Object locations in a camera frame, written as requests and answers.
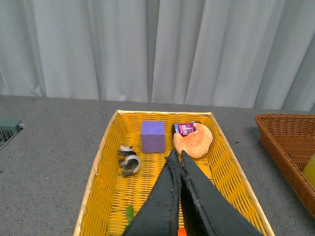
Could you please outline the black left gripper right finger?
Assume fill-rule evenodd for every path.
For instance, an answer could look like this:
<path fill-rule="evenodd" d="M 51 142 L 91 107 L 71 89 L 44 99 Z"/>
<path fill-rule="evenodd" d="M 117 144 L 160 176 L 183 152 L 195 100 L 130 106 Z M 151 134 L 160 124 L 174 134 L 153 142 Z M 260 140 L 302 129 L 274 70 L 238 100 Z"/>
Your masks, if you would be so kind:
<path fill-rule="evenodd" d="M 212 184 L 193 159 L 181 154 L 181 207 L 188 236 L 261 236 Z"/>

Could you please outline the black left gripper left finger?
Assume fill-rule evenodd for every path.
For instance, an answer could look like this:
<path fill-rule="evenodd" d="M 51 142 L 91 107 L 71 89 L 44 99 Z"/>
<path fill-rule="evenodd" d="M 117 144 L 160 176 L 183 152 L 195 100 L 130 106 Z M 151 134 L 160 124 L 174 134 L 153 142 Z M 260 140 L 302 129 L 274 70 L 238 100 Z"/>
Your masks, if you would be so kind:
<path fill-rule="evenodd" d="M 179 229 L 181 171 L 176 150 L 166 162 L 143 206 L 123 232 L 124 236 L 176 236 Z"/>

